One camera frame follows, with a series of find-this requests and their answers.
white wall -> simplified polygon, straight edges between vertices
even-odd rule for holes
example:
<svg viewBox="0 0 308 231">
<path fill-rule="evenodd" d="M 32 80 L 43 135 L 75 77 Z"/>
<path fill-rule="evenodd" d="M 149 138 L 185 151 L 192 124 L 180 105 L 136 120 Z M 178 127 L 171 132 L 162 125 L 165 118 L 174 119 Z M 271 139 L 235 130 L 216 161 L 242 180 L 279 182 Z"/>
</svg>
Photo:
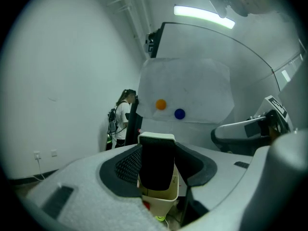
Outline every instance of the white wall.
<svg viewBox="0 0 308 231">
<path fill-rule="evenodd" d="M 43 172 L 98 153 L 109 110 L 123 89 L 137 89 L 142 56 L 125 16 L 102 2 L 32 0 L 16 21 L 0 62 L 8 178 L 39 173 L 34 151 Z"/>
</svg>

white shirt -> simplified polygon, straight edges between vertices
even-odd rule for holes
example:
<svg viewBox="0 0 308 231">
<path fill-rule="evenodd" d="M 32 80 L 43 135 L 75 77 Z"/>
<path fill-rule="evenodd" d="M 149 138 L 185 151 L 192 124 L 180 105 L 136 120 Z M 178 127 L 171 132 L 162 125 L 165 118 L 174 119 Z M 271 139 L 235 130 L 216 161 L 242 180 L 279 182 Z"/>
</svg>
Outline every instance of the white shirt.
<svg viewBox="0 0 308 231">
<path fill-rule="evenodd" d="M 116 125 L 118 126 L 116 130 L 115 138 L 117 140 L 124 140 L 126 137 L 126 126 L 124 125 L 125 122 L 128 122 L 126 115 L 130 113 L 130 105 L 127 102 L 120 103 L 116 109 L 115 119 Z"/>
</svg>

ceiling light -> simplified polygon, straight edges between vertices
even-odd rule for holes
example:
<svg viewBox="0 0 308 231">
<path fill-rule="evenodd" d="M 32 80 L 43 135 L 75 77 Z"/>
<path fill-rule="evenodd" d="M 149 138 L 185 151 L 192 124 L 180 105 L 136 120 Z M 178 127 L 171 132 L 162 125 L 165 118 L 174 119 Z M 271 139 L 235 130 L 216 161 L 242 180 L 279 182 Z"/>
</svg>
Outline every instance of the ceiling light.
<svg viewBox="0 0 308 231">
<path fill-rule="evenodd" d="M 285 80 L 286 80 L 287 82 L 289 82 L 289 81 L 291 80 L 291 78 L 290 78 L 290 76 L 288 75 L 288 73 L 287 73 L 286 70 L 283 70 L 281 73 L 282 73 L 283 77 L 285 78 Z"/>
<path fill-rule="evenodd" d="M 220 16 L 216 13 L 192 7 L 176 5 L 174 6 L 174 14 L 204 19 L 207 21 L 215 22 L 230 29 L 232 29 L 235 25 L 235 22 L 228 18 L 220 18 Z"/>
</svg>

electrical outlet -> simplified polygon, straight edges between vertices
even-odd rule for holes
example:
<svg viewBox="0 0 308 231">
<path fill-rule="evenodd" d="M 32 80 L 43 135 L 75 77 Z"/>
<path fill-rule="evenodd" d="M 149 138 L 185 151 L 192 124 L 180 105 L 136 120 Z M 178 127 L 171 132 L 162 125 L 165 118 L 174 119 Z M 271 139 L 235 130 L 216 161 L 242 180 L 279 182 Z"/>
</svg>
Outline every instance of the electrical outlet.
<svg viewBox="0 0 308 231">
<path fill-rule="evenodd" d="M 40 152 L 33 152 L 33 154 L 34 154 L 34 159 L 37 159 L 37 155 L 39 155 L 38 158 L 41 159 Z"/>
<path fill-rule="evenodd" d="M 51 150 L 51 156 L 57 156 L 57 150 Z"/>
</svg>

backpack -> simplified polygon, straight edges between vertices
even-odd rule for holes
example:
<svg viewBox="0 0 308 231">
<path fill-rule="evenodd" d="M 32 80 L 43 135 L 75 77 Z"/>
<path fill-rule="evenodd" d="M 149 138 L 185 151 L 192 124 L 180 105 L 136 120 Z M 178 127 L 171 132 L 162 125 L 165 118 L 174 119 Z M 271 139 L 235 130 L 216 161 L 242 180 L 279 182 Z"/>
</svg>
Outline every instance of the backpack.
<svg viewBox="0 0 308 231">
<path fill-rule="evenodd" d="M 116 124 L 116 109 L 118 108 L 118 106 L 116 108 L 111 109 L 111 111 L 108 114 L 108 122 L 109 122 L 108 129 L 109 129 L 110 133 L 115 133 L 115 131 L 118 128 L 118 126 Z"/>
</svg>

